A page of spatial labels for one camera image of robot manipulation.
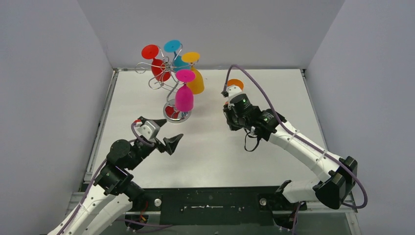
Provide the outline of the magenta wine glass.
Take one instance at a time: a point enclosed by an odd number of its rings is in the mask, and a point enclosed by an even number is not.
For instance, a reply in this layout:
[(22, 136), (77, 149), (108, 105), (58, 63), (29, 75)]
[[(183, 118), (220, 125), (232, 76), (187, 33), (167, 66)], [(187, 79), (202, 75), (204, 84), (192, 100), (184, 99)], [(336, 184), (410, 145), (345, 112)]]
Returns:
[(193, 81), (195, 77), (191, 70), (180, 70), (176, 73), (178, 81), (183, 83), (175, 95), (175, 107), (181, 112), (189, 112), (193, 109), (194, 95), (187, 83)]

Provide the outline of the orange wine glass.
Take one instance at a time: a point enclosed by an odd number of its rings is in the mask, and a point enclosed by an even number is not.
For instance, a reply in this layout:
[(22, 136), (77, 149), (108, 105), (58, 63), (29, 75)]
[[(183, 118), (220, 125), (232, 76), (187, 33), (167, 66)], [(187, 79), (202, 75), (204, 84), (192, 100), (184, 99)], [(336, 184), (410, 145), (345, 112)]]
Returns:
[(239, 79), (230, 79), (230, 80), (228, 80), (227, 81), (227, 87), (230, 87), (230, 86), (237, 86), (241, 90), (244, 89), (244, 83)]

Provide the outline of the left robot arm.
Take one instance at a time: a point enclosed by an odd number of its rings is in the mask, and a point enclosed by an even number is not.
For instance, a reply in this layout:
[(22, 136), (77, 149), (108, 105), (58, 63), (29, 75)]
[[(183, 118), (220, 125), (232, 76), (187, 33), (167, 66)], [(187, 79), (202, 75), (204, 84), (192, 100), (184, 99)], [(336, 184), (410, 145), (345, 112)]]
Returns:
[(132, 141), (112, 143), (105, 160), (93, 174), (83, 197), (51, 235), (97, 235), (123, 213), (146, 206), (145, 190), (133, 181), (135, 169), (155, 150), (172, 155), (183, 134), (159, 140), (166, 119), (139, 117), (131, 124)]

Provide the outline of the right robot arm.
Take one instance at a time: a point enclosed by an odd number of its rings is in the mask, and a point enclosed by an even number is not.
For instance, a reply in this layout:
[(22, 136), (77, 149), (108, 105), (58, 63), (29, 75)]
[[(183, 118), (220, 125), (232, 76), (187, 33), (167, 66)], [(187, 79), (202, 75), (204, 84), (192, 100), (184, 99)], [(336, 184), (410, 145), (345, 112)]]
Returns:
[(287, 210), (300, 201), (319, 201), (334, 210), (344, 204), (356, 184), (349, 174), (357, 173), (355, 159), (335, 154), (330, 159), (329, 151), (304, 136), (284, 116), (252, 105), (244, 93), (229, 98), (223, 112), (232, 131), (244, 129), (258, 141), (281, 147), (316, 175), (308, 181), (284, 181), (276, 191), (276, 205), (280, 209)]

